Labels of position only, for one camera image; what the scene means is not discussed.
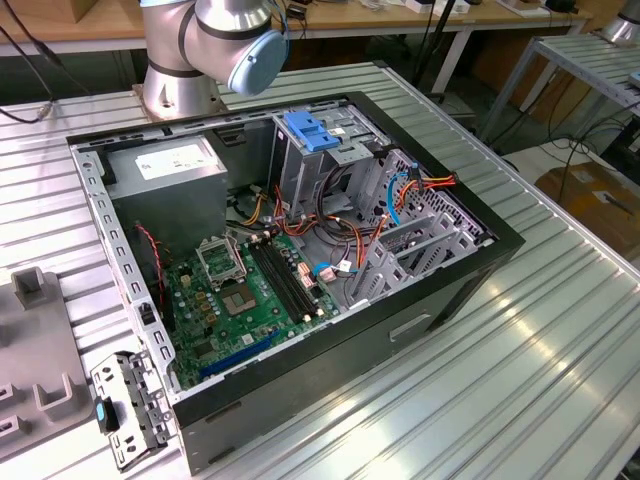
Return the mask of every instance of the wooden table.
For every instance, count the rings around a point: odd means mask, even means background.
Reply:
[[[135,0],[99,0],[77,24],[57,23],[23,15],[27,28],[37,38],[46,41],[58,53],[131,50],[146,48],[142,11]],[[391,6],[374,12],[357,0],[346,4],[314,3],[307,11],[305,38],[335,38],[373,35],[423,33],[428,14],[417,14],[408,8]],[[568,26],[569,33],[578,33],[591,18],[588,12],[554,14],[550,17],[524,18],[497,4],[484,0],[472,6],[468,14],[451,16],[445,31],[456,32],[442,70],[434,84],[434,92],[443,92],[451,78],[460,55],[475,30],[502,30]],[[430,30],[435,29],[438,16],[434,15]],[[302,24],[290,20],[292,39],[302,36]],[[6,12],[0,11],[0,25],[27,51],[35,49],[25,44],[26,38]],[[15,50],[0,38],[0,56],[16,55]]]

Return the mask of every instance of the blue release tab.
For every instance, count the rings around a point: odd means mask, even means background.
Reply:
[[[101,403],[96,406],[96,415],[100,422],[104,420],[104,406]]]
[[[322,122],[309,112],[290,112],[284,114],[287,125],[300,140],[305,143],[307,150],[318,152],[340,145],[340,140],[332,137],[324,129]]]

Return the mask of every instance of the black cable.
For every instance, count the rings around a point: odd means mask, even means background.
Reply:
[[[16,43],[16,41],[11,37],[11,35],[9,35],[9,33],[1,25],[0,25],[0,33],[2,33],[2,35],[9,41],[9,43],[11,43],[13,48],[16,49],[16,51],[20,54],[20,56],[24,59],[24,61],[27,62],[27,64],[29,65],[29,67],[31,68],[33,73],[36,75],[36,77],[38,77],[38,80],[40,80],[40,83],[42,84],[44,89],[47,91],[47,94],[49,95],[49,99],[47,100],[47,103],[45,105],[43,105],[42,107],[40,107],[40,109],[38,110],[38,113],[36,114],[35,118],[27,119],[27,118],[17,117],[16,115],[13,115],[12,113],[9,113],[9,112],[7,112],[6,110],[4,110],[2,108],[0,108],[0,114],[10,118],[11,120],[14,120],[14,121],[20,122],[20,123],[26,123],[26,124],[38,123],[43,118],[45,118],[49,114],[49,112],[51,111],[52,104],[53,104],[53,102],[55,100],[55,97],[53,96],[53,92],[51,91],[51,88],[49,87],[49,85],[47,84],[45,79],[42,77],[42,74],[40,73],[38,68],[31,61],[29,56],[25,53],[24,50],[22,50],[22,48],[20,48],[20,45],[18,45]]]
[[[414,75],[414,76],[418,71],[418,65],[420,64],[420,58],[423,55],[424,45],[425,45],[425,42],[427,41],[427,37],[429,36],[429,29],[431,28],[431,19],[433,18],[433,9],[434,8],[435,8],[435,0],[434,0],[433,4],[431,5],[431,10],[429,11],[429,20],[427,20],[427,28],[425,29],[424,35],[422,36],[422,42],[420,42],[420,48],[418,49],[418,55],[416,56],[416,62],[415,62],[415,65],[413,66],[412,75]]]
[[[528,115],[529,113],[531,113],[531,111],[533,110],[533,108],[538,104],[538,102],[542,99],[542,96],[545,95],[545,93],[547,92],[547,90],[549,89],[549,87],[551,86],[551,81],[549,81],[542,90],[540,90],[540,93],[538,94],[538,96],[536,97],[536,99],[531,102],[531,105],[529,105],[526,110],[523,110],[522,112],[520,112],[520,114],[516,117],[516,119],[511,122],[511,124],[509,124],[509,126],[507,128],[505,128],[502,132],[500,132],[498,134],[498,136],[496,136],[493,140],[491,140],[490,142],[487,143],[487,145],[489,147],[492,147],[493,145],[495,145],[502,137],[504,137],[507,133],[509,133],[509,131],[515,127],[518,122],[520,122],[520,120],[522,120],[525,115]]]
[[[433,41],[429,42],[429,48],[427,48],[427,51],[424,54],[424,58],[420,61],[418,70],[414,74],[413,79],[411,81],[411,84],[414,87],[416,87],[418,83],[420,83],[420,79],[422,78],[422,75],[424,75],[424,72],[427,69],[427,66],[429,65],[429,61],[431,60],[433,52],[438,46],[438,43],[440,43],[440,40],[444,33],[444,27],[447,21],[449,20],[449,15],[451,14],[451,10],[453,10],[454,4],[455,4],[455,0],[447,0],[447,3],[444,6],[444,9],[442,10],[442,15],[440,15],[440,19],[438,20],[436,29],[433,32],[433,35],[434,35],[434,38],[432,39]]]
[[[306,38],[307,38],[307,19],[306,19],[306,17],[304,19],[298,19],[298,22],[300,22],[300,26],[302,27],[302,35],[300,35],[300,38],[298,40],[306,40]]]
[[[558,96],[558,101],[555,103],[555,105],[551,109],[551,113],[549,114],[549,120],[547,121],[547,139],[550,139],[552,137],[552,135],[555,133],[555,131],[558,130],[558,128],[560,128],[562,123],[571,116],[571,114],[576,110],[576,108],[578,108],[578,105],[580,105],[582,103],[582,101],[586,98],[586,95],[583,96],[580,99],[580,101],[578,103],[576,103],[571,110],[569,110],[569,113],[567,113],[564,117],[562,117],[562,120],[560,120],[558,122],[558,124],[555,126],[555,128],[553,130],[551,129],[551,124],[553,123],[553,117],[555,116],[556,110],[558,108],[558,105],[560,104],[560,99],[564,96],[565,93],[567,93],[567,90],[569,90],[569,87],[573,84],[575,78],[576,77],[574,77],[574,76],[570,76],[569,77],[569,82],[562,89],[562,92]]]
[[[561,164],[565,164],[566,160],[561,159],[560,157],[558,157],[557,155],[554,155],[553,153],[551,153],[549,150],[547,150],[546,148],[544,148],[542,145],[538,145],[538,148],[540,150],[542,150],[544,153],[546,153],[547,155],[549,155],[551,158],[553,158],[554,160],[557,160],[558,162],[560,162]],[[591,161],[593,163],[597,163],[599,166],[601,166],[602,168],[604,168],[605,170],[609,170],[610,172],[617,172],[618,170],[616,170],[615,168],[610,168],[610,167],[606,167],[604,165],[602,165],[599,162],[594,161],[593,159],[591,159]]]
[[[632,103],[631,105],[628,105],[624,108],[621,108],[615,112],[613,112],[611,115],[597,121],[595,124],[593,124],[584,134],[582,134],[582,136],[574,143],[573,147],[571,148],[571,153],[569,154],[569,158],[567,158],[567,162],[565,164],[564,167],[564,171],[562,172],[562,181],[560,183],[560,192],[558,193],[558,199],[557,199],[557,203],[558,205],[561,205],[562,202],[562,194],[564,193],[564,187],[565,184],[567,182],[567,175],[569,173],[569,166],[571,165],[571,159],[573,158],[573,155],[575,154],[578,145],[581,144],[585,138],[587,138],[589,136],[589,133],[592,132],[593,130],[595,130],[597,127],[601,126],[603,123],[613,119],[613,117],[627,111],[627,110],[631,110],[632,108],[637,107],[638,105],[640,105],[640,102],[636,102],[636,103]]]
[[[7,0],[0,0],[0,1],[2,1],[2,4],[6,8],[6,10],[9,12],[9,15],[11,16],[13,21],[16,22],[18,27],[20,27],[20,30],[22,30],[22,33],[24,33],[24,35],[29,39],[29,41],[33,43],[33,46],[38,51],[38,53],[42,55],[44,58],[46,58],[49,61],[49,63],[54,65],[56,68],[59,68],[62,71],[62,73],[64,73],[69,78],[69,80],[71,80],[78,87],[80,87],[80,89],[85,93],[85,95],[88,95],[88,96],[91,95],[89,90],[82,83],[80,83],[75,77],[73,77],[71,73],[69,73],[69,71],[66,69],[66,67],[62,63],[62,60],[60,60],[60,57],[58,57],[58,55],[56,55],[55,52],[51,50],[46,43],[44,43],[41,40],[38,40],[36,37],[31,35],[31,32],[27,30],[27,27],[24,26],[24,23],[22,23],[20,18],[18,18],[18,15],[16,15],[16,12],[13,10],[11,5],[9,5],[9,2]]]

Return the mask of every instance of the yellow cable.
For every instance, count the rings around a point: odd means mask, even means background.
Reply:
[[[262,196],[258,197],[258,201],[256,202],[256,210],[253,212],[253,215],[251,215],[251,218],[249,220],[247,220],[246,222],[242,222],[243,225],[253,225],[254,223],[256,223],[256,221],[258,220],[258,217],[260,216],[260,207],[262,206]]]

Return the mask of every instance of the metal extrusion table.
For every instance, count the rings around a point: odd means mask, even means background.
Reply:
[[[529,42],[491,107],[487,121],[480,131],[481,140],[487,140],[536,54],[547,58],[549,65],[523,103],[521,107],[523,110],[535,101],[535,97],[540,94],[556,68],[560,67],[601,93],[600,99],[585,115],[586,121],[581,131],[595,120],[595,114],[607,98],[620,104],[621,107],[637,105],[629,111],[636,115],[640,113],[640,89],[628,81],[629,74],[640,70],[639,46],[618,47],[594,34],[539,37]]]
[[[526,239],[449,324],[197,478],[613,478],[640,445],[640,275],[393,71],[281,74],[239,108],[362,90]],[[11,108],[29,115],[37,105]],[[61,277],[86,371],[136,350],[65,137],[146,122],[131,93],[0,119],[0,272]],[[118,478],[94,421],[2,478]],[[177,439],[121,478],[188,477]]]

